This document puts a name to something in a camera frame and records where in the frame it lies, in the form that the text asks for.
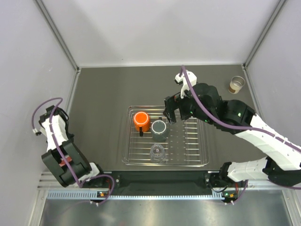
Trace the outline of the dark grey ceramic mug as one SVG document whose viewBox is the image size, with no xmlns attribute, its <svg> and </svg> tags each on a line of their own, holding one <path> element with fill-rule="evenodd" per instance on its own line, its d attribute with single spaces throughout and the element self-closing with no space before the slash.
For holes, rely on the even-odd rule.
<svg viewBox="0 0 301 226">
<path fill-rule="evenodd" d="M 162 120 L 156 120 L 151 125 L 152 138 L 156 142 L 164 142 L 167 137 L 167 125 Z"/>
</svg>

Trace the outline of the orange mug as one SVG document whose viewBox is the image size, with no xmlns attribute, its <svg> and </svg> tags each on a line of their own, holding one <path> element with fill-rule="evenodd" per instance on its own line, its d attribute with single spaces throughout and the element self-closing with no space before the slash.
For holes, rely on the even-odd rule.
<svg viewBox="0 0 301 226">
<path fill-rule="evenodd" d="M 146 112 L 139 111 L 133 117 L 133 123 L 135 129 L 139 132 L 139 136 L 142 137 L 151 127 L 150 117 Z"/>
</svg>

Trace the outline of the clear plastic cup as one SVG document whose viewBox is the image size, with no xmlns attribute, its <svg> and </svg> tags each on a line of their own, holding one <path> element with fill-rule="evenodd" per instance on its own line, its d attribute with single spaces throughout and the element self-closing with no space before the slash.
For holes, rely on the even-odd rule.
<svg viewBox="0 0 301 226">
<path fill-rule="evenodd" d="M 161 144 L 154 144 L 150 148 L 150 161 L 157 164 L 162 164 L 166 161 L 166 151 Z"/>
</svg>

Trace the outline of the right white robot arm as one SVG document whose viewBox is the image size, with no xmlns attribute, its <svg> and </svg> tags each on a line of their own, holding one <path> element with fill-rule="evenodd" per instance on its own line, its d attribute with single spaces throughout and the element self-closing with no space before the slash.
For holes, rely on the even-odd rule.
<svg viewBox="0 0 301 226">
<path fill-rule="evenodd" d="M 184 89 L 164 100 L 163 114 L 170 124 L 197 118 L 217 129 L 241 138 L 266 154 L 255 161 L 226 162 L 219 170 L 224 186 L 250 179 L 264 179 L 293 187 L 301 182 L 301 148 L 269 127 L 250 106 L 240 100 L 223 100 L 216 87 L 205 83 Z"/>
</svg>

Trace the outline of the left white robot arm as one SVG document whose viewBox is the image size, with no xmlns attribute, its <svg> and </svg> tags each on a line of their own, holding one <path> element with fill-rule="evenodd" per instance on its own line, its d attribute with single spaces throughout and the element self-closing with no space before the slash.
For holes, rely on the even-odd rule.
<svg viewBox="0 0 301 226">
<path fill-rule="evenodd" d="M 72 171 L 79 182 L 90 181 L 101 187 L 106 183 L 106 175 L 99 164 L 89 162 L 74 144 L 74 135 L 69 133 L 69 116 L 58 107 L 53 116 L 54 105 L 40 116 L 40 132 L 47 138 L 47 151 L 41 156 L 43 163 L 63 187 L 76 183 Z"/>
</svg>

